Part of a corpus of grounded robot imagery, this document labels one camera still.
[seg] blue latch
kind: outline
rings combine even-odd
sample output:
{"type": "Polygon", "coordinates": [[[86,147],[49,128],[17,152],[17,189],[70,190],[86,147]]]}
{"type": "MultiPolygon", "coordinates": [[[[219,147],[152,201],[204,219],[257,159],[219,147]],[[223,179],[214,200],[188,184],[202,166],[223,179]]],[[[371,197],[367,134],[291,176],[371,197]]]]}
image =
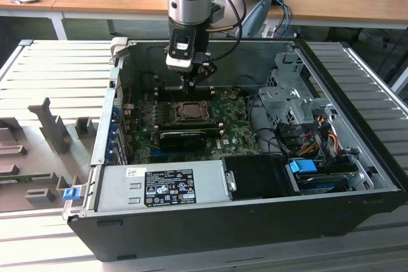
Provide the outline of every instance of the blue latch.
{"type": "Polygon", "coordinates": [[[64,190],[64,200],[81,200],[81,187],[71,187],[64,190]]]}
{"type": "Polygon", "coordinates": [[[292,173],[316,172],[316,166],[311,159],[297,159],[289,164],[292,173]]]}

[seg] floor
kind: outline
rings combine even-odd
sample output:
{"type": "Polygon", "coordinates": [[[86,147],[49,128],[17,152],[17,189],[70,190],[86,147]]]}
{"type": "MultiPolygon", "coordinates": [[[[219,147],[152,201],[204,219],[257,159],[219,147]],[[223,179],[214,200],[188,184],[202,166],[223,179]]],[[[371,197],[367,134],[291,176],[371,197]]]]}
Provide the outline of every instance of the floor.
{"type": "MultiPolygon", "coordinates": [[[[168,23],[158,21],[127,21],[117,20],[117,35],[134,39],[163,39],[168,37],[168,23]]],[[[64,20],[68,39],[112,39],[108,33],[106,20],[64,20]]],[[[328,34],[327,27],[297,27],[293,31],[301,33],[301,37],[310,41],[324,41],[328,34]]],[[[385,56],[400,39],[403,31],[364,29],[358,41],[352,44],[354,50],[374,71],[378,71],[385,56]]],[[[355,29],[341,28],[336,35],[339,40],[347,41],[355,34],[355,29]]],[[[45,18],[0,18],[0,65],[8,58],[18,42],[22,39],[57,39],[50,20],[45,18]]],[[[390,67],[403,55],[408,47],[408,35],[401,40],[392,56],[384,63],[379,75],[384,78],[390,67]]],[[[408,89],[401,93],[403,99],[408,97],[408,89]]]]}

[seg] red wire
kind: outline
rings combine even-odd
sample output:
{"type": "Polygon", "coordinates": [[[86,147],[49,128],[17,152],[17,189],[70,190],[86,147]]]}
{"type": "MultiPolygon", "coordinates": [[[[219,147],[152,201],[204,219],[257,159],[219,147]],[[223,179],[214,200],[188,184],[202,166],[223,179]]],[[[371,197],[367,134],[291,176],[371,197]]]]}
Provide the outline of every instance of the red wire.
{"type": "Polygon", "coordinates": [[[308,136],[310,136],[310,135],[312,135],[312,133],[307,133],[307,134],[305,135],[305,137],[303,137],[303,140],[302,140],[302,148],[305,146],[306,138],[307,138],[308,136]]]}

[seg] blue cable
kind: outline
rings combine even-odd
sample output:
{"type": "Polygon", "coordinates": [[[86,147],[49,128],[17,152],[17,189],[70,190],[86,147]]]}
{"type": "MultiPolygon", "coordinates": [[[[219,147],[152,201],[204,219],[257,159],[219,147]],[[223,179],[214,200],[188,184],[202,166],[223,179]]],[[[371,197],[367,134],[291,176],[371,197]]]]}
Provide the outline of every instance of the blue cable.
{"type": "Polygon", "coordinates": [[[286,14],[286,25],[285,25],[285,29],[283,30],[282,35],[281,35],[281,38],[283,38],[283,36],[284,36],[285,33],[286,33],[286,30],[287,30],[288,27],[289,27],[289,10],[288,10],[288,7],[287,7],[282,1],[280,1],[280,0],[273,0],[273,1],[276,1],[277,3],[279,3],[279,4],[282,6],[282,8],[285,10],[285,14],[286,14]]]}

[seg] green circuit board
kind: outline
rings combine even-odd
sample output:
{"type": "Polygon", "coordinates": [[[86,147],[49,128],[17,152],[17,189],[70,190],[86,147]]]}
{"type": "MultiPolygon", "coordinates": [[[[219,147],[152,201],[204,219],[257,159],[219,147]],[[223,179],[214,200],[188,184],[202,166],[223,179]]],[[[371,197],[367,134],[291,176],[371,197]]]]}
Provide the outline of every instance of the green circuit board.
{"type": "Polygon", "coordinates": [[[139,101],[135,101],[137,107],[134,115],[138,118],[138,123],[131,125],[128,132],[132,139],[133,163],[209,161],[229,155],[259,154],[260,148],[254,137],[254,131],[245,117],[247,113],[245,99],[243,97],[232,99],[230,92],[230,90],[216,92],[213,98],[207,101],[216,121],[224,124],[224,134],[219,137],[208,137],[203,150],[192,152],[160,151],[157,142],[160,132],[155,131],[152,120],[154,96],[147,94],[139,101]]]}

